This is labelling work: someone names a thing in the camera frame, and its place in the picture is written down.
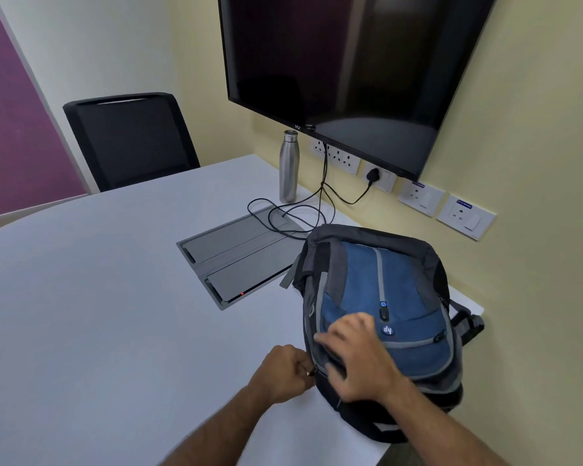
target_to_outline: black cable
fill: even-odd
[[[320,220],[324,220],[324,224],[326,224],[326,216],[324,215],[324,212],[322,212],[322,195],[325,194],[328,198],[328,200],[331,202],[331,205],[333,206],[333,217],[330,220],[330,222],[328,224],[332,224],[334,222],[334,217],[337,213],[337,208],[334,205],[334,200],[333,198],[328,194],[327,190],[326,190],[326,186],[329,187],[332,192],[335,194],[335,196],[337,196],[340,200],[342,200],[343,203],[346,204],[350,204],[350,205],[354,205],[356,203],[358,203],[369,191],[369,188],[372,187],[372,185],[379,180],[380,178],[380,173],[379,170],[377,168],[374,168],[371,172],[369,172],[367,174],[367,179],[369,180],[369,184],[367,185],[367,189],[363,192],[362,195],[359,196],[359,198],[353,202],[350,203],[349,201],[346,201],[345,199],[343,199],[339,193],[337,193],[335,191],[335,189],[330,186],[327,182],[326,182],[326,177],[328,174],[328,147],[326,145],[326,142],[324,143],[324,166],[322,168],[322,181],[319,183],[319,188],[318,190],[313,193],[311,196],[304,198],[301,201],[297,201],[295,203],[289,203],[289,204],[282,204],[282,205],[277,205],[275,203],[273,203],[270,199],[264,198],[264,197],[259,197],[257,199],[253,199],[250,203],[248,203],[247,209],[250,213],[251,216],[253,216],[254,218],[256,218],[261,224],[262,226],[264,226],[265,228],[267,228],[268,230],[271,230],[272,232],[276,232],[278,234],[282,234],[285,235],[286,237],[290,237],[291,239],[295,239],[295,240],[306,240],[306,237],[299,237],[297,234],[309,234],[311,233],[314,229],[316,229],[317,227],[319,227],[319,223]],[[318,199],[318,207],[315,207],[311,204],[303,204],[305,202],[307,202],[309,199],[311,199],[312,197],[316,196],[319,194],[319,199]],[[268,225],[266,225],[266,223],[264,223],[264,221],[262,221],[261,219],[259,219],[257,217],[257,215],[250,210],[250,206],[253,203],[256,203],[257,201],[266,201],[267,203],[270,203],[273,207],[270,210],[270,212],[268,213]],[[287,211],[284,211],[283,208],[289,207],[289,209]],[[309,224],[307,221],[305,221],[304,219],[300,218],[300,217],[296,217],[293,214],[290,214],[292,211],[300,208],[300,207],[309,207],[311,209],[314,209],[315,211],[318,212],[318,220],[315,223],[315,225]],[[274,213],[275,211],[281,211],[283,212],[282,217],[285,217],[287,214],[291,215],[292,217],[294,217],[295,219],[298,219],[300,222],[303,222],[304,224],[306,224],[307,226],[309,226],[311,229],[310,230],[285,230],[282,228],[278,228],[274,225],[274,223],[272,222],[272,213]]]

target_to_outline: television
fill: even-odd
[[[417,181],[494,0],[218,0],[229,100]]]

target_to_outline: white wall switch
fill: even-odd
[[[326,148],[328,150],[329,166],[334,165],[356,176],[359,170],[360,158],[330,145],[327,145]],[[321,140],[311,139],[311,151],[324,160],[324,143]]]
[[[373,187],[381,189],[382,191],[385,191],[386,193],[390,193],[391,191],[393,191],[393,187],[395,186],[395,180],[397,179],[397,175],[393,172],[389,172],[388,170],[385,170],[384,168],[380,168],[379,166],[376,166],[372,163],[367,162],[365,164],[365,169],[363,169],[361,179],[365,183],[369,183],[369,180],[367,179],[367,173],[371,172],[374,168],[377,168],[378,170],[380,170],[380,179],[373,184]]]
[[[398,199],[401,203],[432,217],[444,194],[441,189],[407,179]]]
[[[497,217],[496,214],[452,195],[449,196],[438,220],[472,239],[479,240],[495,217]]]

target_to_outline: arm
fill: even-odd
[[[395,366],[375,333],[373,317],[351,314],[315,340],[343,360],[347,378],[332,365],[328,380],[344,402],[381,403],[428,466],[505,466],[479,438],[428,400]]]
[[[291,345],[274,347],[249,384],[187,437],[160,466],[234,466],[257,422],[274,404],[310,389],[313,362]]]

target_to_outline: water bottle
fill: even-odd
[[[279,199],[281,203],[289,204],[296,201],[299,165],[298,133],[294,130],[286,130],[279,162]]]

